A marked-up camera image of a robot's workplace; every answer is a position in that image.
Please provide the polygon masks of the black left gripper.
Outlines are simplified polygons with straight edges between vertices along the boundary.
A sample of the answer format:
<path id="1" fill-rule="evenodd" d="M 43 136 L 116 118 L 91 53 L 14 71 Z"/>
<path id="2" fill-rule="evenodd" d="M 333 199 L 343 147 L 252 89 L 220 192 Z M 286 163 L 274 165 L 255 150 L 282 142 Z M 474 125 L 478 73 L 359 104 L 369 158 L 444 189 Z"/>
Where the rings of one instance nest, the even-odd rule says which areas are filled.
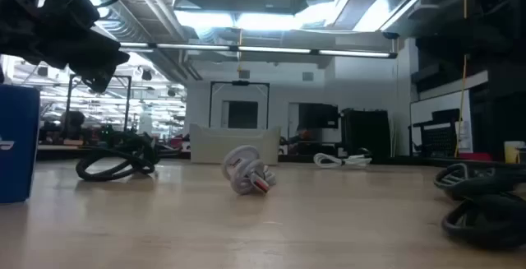
<path id="1" fill-rule="evenodd" d="M 90 0 L 0 0 L 0 53 L 31 63 L 84 72 L 93 92 L 108 88 L 117 66 L 130 55 L 117 41 L 92 30 L 99 19 Z"/>

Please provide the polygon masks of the person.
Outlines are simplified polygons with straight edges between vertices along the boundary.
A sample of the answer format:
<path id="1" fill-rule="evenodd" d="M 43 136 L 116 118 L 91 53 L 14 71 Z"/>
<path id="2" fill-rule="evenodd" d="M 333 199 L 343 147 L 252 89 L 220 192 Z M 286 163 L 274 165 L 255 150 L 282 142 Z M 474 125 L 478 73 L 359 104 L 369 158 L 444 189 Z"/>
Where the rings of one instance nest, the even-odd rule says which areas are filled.
<path id="1" fill-rule="evenodd" d="M 298 126 L 295 135 L 288 139 L 288 144 L 297 144 L 300 141 L 313 141 L 314 137 L 311 130 L 302 126 Z"/>
<path id="2" fill-rule="evenodd" d="M 61 116 L 61 137 L 63 139 L 80 140 L 84 121 L 85 115 L 80 111 L 64 112 Z"/>

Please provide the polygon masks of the blue box with white print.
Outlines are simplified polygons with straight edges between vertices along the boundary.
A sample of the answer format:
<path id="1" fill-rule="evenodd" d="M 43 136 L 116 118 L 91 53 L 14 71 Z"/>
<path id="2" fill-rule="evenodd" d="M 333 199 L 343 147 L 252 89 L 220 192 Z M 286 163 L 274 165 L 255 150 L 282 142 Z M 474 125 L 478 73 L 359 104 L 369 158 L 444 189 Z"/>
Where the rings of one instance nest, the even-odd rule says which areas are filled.
<path id="1" fill-rule="evenodd" d="M 30 197 L 39 135 L 35 88 L 0 85 L 0 204 Z"/>

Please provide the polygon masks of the white plastic bin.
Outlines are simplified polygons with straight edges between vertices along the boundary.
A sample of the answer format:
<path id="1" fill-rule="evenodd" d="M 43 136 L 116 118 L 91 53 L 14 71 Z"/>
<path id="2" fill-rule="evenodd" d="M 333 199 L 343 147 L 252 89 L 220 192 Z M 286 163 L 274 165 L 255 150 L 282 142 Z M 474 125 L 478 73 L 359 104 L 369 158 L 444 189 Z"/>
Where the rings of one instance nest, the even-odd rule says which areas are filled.
<path id="1" fill-rule="evenodd" d="M 267 165 L 277 165 L 281 127 L 271 129 L 205 128 L 190 125 L 191 162 L 221 164 L 239 146 L 254 146 Z"/>

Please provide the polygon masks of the long ceiling light strip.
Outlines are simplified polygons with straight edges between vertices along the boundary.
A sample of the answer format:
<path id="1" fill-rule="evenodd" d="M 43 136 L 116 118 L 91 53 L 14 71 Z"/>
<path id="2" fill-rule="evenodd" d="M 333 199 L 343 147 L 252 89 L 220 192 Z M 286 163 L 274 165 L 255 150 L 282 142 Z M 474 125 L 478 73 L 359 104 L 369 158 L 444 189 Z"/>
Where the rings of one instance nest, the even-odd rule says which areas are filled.
<path id="1" fill-rule="evenodd" d="M 120 43 L 124 49 L 174 49 L 192 51 L 220 51 L 235 53 L 283 53 L 294 55 L 312 56 L 332 56 L 348 58 L 381 58 L 392 59 L 398 56 L 397 53 L 364 51 L 356 49 L 304 49 L 304 48 L 284 48 L 284 47 L 264 47 L 246 45 L 213 45 L 213 44 L 168 44 L 168 43 L 140 43 L 126 42 Z"/>

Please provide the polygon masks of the black monitor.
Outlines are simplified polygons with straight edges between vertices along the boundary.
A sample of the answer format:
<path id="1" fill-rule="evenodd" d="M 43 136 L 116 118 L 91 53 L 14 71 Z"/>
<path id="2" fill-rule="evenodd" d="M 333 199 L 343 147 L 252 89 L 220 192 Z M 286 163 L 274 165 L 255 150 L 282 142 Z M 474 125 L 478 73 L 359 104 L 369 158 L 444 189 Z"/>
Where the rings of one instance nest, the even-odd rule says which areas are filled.
<path id="1" fill-rule="evenodd" d="M 322 129 L 339 127 L 338 107 L 331 104 L 298 105 L 298 127 L 300 129 Z"/>

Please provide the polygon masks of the black cabinet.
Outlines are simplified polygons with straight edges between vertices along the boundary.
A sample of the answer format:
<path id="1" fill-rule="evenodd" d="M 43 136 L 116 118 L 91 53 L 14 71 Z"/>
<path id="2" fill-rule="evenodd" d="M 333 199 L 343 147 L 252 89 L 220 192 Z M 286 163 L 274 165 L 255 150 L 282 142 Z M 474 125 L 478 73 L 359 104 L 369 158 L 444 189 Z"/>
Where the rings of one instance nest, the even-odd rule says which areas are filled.
<path id="1" fill-rule="evenodd" d="M 342 143 L 348 154 L 357 154 L 364 148 L 374 158 L 390 157 L 390 124 L 386 110 L 345 109 L 341 126 Z"/>

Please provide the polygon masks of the whiteboard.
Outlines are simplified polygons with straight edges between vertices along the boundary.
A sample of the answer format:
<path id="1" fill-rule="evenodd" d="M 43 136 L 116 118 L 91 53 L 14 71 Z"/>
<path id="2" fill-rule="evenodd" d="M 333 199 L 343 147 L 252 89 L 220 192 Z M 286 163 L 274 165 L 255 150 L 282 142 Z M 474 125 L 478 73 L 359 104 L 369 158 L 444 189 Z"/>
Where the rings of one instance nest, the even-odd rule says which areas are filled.
<path id="1" fill-rule="evenodd" d="M 411 103 L 412 124 L 431 120 L 433 111 L 445 109 L 460 109 L 459 121 L 455 124 L 456 133 L 460 133 L 459 153 L 473 152 L 473 139 L 471 128 L 471 113 L 468 90 L 461 95 L 460 91 L 440 95 L 427 100 Z M 413 140 L 419 144 L 421 141 L 418 129 L 413 129 Z"/>

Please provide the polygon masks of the black pegboard cart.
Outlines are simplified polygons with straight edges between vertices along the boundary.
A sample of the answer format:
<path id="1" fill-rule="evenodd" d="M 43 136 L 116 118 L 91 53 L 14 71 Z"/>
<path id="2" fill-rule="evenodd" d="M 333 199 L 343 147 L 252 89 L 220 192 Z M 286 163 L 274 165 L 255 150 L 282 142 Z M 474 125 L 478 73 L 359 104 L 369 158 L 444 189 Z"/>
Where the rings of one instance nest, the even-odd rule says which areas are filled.
<path id="1" fill-rule="evenodd" d="M 460 109 L 433 111 L 431 120 L 412 124 L 408 127 L 409 154 L 425 158 L 452 157 L 457 146 L 455 124 L 459 121 Z M 413 140 L 413 129 L 420 132 L 421 141 Z"/>

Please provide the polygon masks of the red flat object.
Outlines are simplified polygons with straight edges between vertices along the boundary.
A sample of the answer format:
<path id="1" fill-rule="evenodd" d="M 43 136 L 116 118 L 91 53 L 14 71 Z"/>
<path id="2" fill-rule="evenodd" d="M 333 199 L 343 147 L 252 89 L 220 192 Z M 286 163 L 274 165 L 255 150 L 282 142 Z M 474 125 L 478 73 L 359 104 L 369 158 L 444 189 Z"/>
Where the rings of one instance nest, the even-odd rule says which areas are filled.
<path id="1" fill-rule="evenodd" d="M 488 153 L 459 153 L 461 160 L 476 160 L 476 161 L 492 161 L 492 157 Z"/>

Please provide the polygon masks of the yellow cup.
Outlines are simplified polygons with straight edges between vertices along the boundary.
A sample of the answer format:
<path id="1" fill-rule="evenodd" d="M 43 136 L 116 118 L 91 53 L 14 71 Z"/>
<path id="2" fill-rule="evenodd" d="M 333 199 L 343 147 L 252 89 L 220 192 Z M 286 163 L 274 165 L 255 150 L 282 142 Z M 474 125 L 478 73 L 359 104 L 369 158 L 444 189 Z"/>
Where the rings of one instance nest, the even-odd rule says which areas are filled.
<path id="1" fill-rule="evenodd" d="M 505 141 L 504 149 L 506 164 L 520 164 L 521 151 L 526 149 L 526 141 Z"/>

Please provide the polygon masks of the black metal frame stand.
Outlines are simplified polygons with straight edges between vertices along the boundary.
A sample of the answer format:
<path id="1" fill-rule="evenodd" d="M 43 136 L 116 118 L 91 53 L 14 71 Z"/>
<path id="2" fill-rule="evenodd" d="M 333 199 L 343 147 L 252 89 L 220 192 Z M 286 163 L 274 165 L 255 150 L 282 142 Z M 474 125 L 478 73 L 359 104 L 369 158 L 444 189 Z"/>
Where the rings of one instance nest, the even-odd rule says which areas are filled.
<path id="1" fill-rule="evenodd" d="M 79 77 L 75 74 L 69 75 L 69 82 L 68 82 L 68 90 L 67 90 L 67 105 L 66 105 L 66 111 L 65 111 L 65 121 L 64 121 L 64 133 L 69 133 L 69 116 L 70 116 L 70 108 L 71 108 L 71 101 L 72 101 L 72 91 L 73 91 L 73 82 L 76 77 Z M 128 131 L 127 125 L 128 125 L 128 117 L 129 117 L 129 110 L 130 110 L 130 101 L 132 96 L 132 77 L 131 76 L 122 76 L 122 75 L 114 75 L 114 79 L 117 79 L 119 82 L 122 79 L 127 80 L 127 84 L 122 84 L 123 87 L 127 89 L 127 98 L 126 98 L 126 108 L 125 108 L 125 117 L 124 117 L 124 124 L 123 124 L 123 131 Z"/>

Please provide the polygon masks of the black door frame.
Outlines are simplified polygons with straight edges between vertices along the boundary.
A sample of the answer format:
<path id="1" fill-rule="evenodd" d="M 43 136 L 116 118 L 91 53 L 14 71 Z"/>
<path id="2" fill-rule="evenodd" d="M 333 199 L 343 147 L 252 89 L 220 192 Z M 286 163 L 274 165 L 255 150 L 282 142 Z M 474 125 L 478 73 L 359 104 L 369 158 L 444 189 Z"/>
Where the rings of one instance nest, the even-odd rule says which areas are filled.
<path id="1" fill-rule="evenodd" d="M 212 81 L 209 92 L 210 128 L 267 129 L 270 83 Z"/>

